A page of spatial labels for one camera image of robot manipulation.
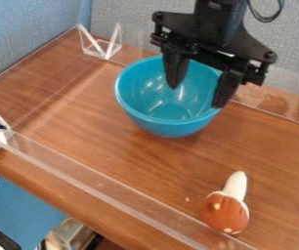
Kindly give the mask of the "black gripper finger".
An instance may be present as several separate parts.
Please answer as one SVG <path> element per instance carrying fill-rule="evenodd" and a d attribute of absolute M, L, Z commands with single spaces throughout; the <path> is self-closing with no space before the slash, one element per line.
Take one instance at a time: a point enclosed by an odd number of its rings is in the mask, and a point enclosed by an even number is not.
<path fill-rule="evenodd" d="M 213 108 L 225 107 L 242 82 L 242 78 L 244 73 L 236 69 L 228 69 L 221 73 L 210 103 Z"/>
<path fill-rule="evenodd" d="M 188 57 L 169 49 L 162 53 L 165 80 L 170 89 L 176 89 L 185 78 L 189 60 Z"/>

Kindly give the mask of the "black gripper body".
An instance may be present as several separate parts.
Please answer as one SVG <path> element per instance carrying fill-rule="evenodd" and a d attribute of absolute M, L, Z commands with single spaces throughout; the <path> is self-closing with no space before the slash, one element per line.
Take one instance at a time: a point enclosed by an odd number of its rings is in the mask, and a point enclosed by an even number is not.
<path fill-rule="evenodd" d="M 241 84 L 261 85 L 277 55 L 246 30 L 244 16 L 244 11 L 157 11 L 150 43 L 161 54 L 169 49 L 221 72 L 236 69 L 244 73 Z"/>

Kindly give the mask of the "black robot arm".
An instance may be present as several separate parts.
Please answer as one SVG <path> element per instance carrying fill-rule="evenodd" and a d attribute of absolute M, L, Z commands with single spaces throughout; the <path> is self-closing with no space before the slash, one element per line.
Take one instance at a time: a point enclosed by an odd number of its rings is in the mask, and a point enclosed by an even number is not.
<path fill-rule="evenodd" d="M 249 0 L 196 0 L 194 11 L 152 14 L 150 43 L 160 48 L 166 84 L 177 88 L 192 61 L 221 71 L 210 106 L 225 107 L 237 88 L 262 85 L 276 52 L 244 26 Z"/>

